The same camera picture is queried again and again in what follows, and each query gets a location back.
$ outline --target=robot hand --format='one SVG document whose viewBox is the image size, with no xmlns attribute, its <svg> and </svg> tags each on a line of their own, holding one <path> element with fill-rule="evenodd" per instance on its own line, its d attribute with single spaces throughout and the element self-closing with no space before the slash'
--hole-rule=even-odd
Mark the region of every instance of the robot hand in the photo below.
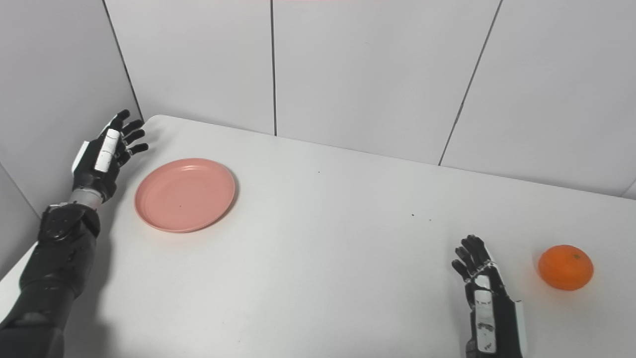
<svg viewBox="0 0 636 358">
<path fill-rule="evenodd" d="M 123 110 L 105 126 L 99 137 L 87 142 L 80 148 L 73 162 L 73 199 L 87 202 L 94 196 L 97 206 L 110 199 L 117 185 L 115 180 L 122 167 L 131 156 L 148 149 L 148 145 L 130 145 L 145 135 L 141 127 L 142 120 L 135 120 L 127 125 L 123 121 L 130 116 Z"/>
<path fill-rule="evenodd" d="M 466 357 L 523 358 L 526 336 L 522 303 L 508 297 L 499 268 L 483 241 L 469 235 L 455 253 L 461 261 L 453 260 L 452 266 L 466 283 L 466 299 L 472 310 L 473 335 L 466 343 Z"/>
<path fill-rule="evenodd" d="M 61 358 L 63 330 L 73 301 L 84 291 L 100 232 L 97 208 L 110 199 L 120 167 L 147 144 L 128 147 L 144 136 L 130 113 L 119 112 L 97 139 L 84 142 L 73 163 L 73 193 L 67 203 L 42 214 L 38 244 L 20 277 L 20 295 L 0 322 L 3 358 Z"/>
</svg>

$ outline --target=white wall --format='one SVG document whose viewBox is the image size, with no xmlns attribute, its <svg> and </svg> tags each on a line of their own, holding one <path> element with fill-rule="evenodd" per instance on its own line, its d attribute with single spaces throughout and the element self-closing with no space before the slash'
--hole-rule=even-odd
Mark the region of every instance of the white wall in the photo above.
<svg viewBox="0 0 636 358">
<path fill-rule="evenodd" d="M 634 18 L 630 1 L 504 0 L 442 165 L 622 195 L 636 179 Z"/>
<path fill-rule="evenodd" d="M 497 0 L 106 0 L 157 113 L 437 163 Z M 636 5 L 505 0 L 442 165 L 622 195 Z M 273 107 L 274 28 L 276 117 Z"/>
<path fill-rule="evenodd" d="M 144 118 L 273 134 L 268 0 L 106 0 Z"/>
<path fill-rule="evenodd" d="M 35 242 L 39 220 L 0 166 L 0 279 Z"/>
<path fill-rule="evenodd" d="M 437 164 L 498 4 L 275 0 L 279 135 Z"/>
<path fill-rule="evenodd" d="M 101 0 L 0 3 L 0 162 L 36 212 L 65 200 L 84 139 L 139 113 Z"/>
</svg>

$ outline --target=white table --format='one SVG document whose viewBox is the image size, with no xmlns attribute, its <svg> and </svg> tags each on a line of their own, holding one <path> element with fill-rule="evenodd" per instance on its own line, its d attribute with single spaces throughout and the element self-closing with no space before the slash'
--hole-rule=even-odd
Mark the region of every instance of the white table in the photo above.
<svg viewBox="0 0 636 358">
<path fill-rule="evenodd" d="M 633 355 L 636 201 L 180 118 L 145 128 L 153 149 L 102 210 L 68 358 L 458 358 L 469 308 L 450 261 L 469 233 L 524 300 L 531 357 Z M 152 229 L 135 189 L 184 157 L 232 170 L 235 205 L 195 233 Z M 541 252 L 562 243 L 595 263 L 579 291 L 536 273 Z M 24 264 L 0 282 L 2 316 Z"/>
</svg>

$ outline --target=white finger segment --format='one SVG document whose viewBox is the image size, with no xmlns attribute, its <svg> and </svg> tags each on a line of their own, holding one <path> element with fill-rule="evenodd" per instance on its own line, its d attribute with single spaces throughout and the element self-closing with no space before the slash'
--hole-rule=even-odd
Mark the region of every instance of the white finger segment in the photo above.
<svg viewBox="0 0 636 358">
<path fill-rule="evenodd" d="M 108 129 L 106 137 L 104 137 L 104 142 L 102 143 L 102 148 L 99 150 L 99 154 L 97 155 L 97 161 L 95 161 L 95 170 L 101 171 L 102 173 L 106 173 L 108 171 L 108 168 L 111 166 L 111 160 L 113 160 L 119 137 L 119 131 Z"/>
</svg>

